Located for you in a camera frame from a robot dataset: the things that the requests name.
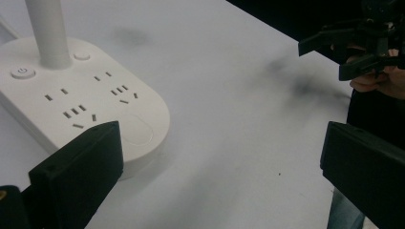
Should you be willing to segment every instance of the socket hole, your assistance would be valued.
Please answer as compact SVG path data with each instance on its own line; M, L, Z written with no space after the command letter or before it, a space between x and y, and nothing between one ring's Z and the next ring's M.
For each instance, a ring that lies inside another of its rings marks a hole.
M70 114L68 114L68 113L63 113L67 118L71 118L71 115Z
M83 129L83 128L84 128L84 126L78 125L78 124L74 124L74 127L79 128L79 129Z
M78 115L78 111L75 108L72 108L72 112L74 112L75 115Z
M45 97L46 97L49 101L52 101L52 100L53 100L48 94L45 95Z
M85 107L83 107L83 105L78 105L78 107L81 109L81 111L83 111L83 112L85 112L85 111L86 111L86 108L85 108Z

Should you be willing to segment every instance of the power strip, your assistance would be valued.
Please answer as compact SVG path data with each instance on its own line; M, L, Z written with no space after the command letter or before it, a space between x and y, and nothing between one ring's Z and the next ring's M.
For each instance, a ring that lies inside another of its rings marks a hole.
M165 140L170 115L161 97L96 46L67 38L71 65L41 63L35 38L0 47L0 102L49 152L90 127L118 120L124 173L146 165Z

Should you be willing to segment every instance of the white table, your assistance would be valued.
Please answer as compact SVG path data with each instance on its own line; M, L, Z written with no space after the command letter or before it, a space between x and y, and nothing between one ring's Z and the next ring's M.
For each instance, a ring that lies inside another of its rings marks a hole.
M87 228L324 229L332 185L320 155L351 88L318 53L224 0L62 0L69 36L157 91L171 113L159 155L120 181ZM0 2L23 36L23 0ZM10 38L0 31L0 44ZM48 155L0 107L0 185L30 185Z

